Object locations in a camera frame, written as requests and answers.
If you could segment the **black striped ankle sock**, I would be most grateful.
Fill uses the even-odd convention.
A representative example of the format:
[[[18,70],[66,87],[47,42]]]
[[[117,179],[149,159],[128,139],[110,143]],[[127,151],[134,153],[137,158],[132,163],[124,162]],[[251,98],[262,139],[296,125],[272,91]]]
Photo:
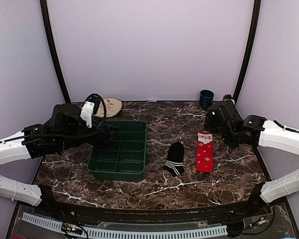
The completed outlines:
[[[184,172],[184,147],[180,142],[173,143],[168,150],[167,159],[163,169],[168,171],[173,177]]]

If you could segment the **green plastic divider tray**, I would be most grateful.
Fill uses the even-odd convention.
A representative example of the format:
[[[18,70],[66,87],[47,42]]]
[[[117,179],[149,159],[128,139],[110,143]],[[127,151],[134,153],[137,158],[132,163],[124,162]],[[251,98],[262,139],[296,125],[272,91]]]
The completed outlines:
[[[147,123],[141,120],[109,120],[114,130],[109,143],[93,148],[87,169],[97,180],[140,182],[144,178]]]

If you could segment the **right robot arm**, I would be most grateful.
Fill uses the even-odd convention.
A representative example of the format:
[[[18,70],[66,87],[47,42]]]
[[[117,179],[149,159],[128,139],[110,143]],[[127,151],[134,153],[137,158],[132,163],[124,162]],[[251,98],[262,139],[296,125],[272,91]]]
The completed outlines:
[[[218,133],[230,150],[241,144],[275,148],[299,155],[299,130],[276,120],[249,115],[243,119],[232,100],[216,102],[207,109],[205,128]],[[244,211],[255,216],[276,199],[299,191],[299,169],[274,181],[258,184],[245,204]]]

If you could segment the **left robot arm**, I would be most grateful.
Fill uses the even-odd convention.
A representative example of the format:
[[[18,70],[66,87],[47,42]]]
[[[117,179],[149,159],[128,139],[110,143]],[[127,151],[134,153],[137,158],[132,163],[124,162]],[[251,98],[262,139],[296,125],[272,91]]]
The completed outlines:
[[[56,105],[51,118],[44,124],[34,124],[0,140],[0,165],[40,158],[82,144],[106,145],[114,127],[105,125],[112,110],[86,102],[82,108],[73,104]],[[25,184],[0,175],[0,196],[40,206],[50,217],[60,213],[49,186]]]

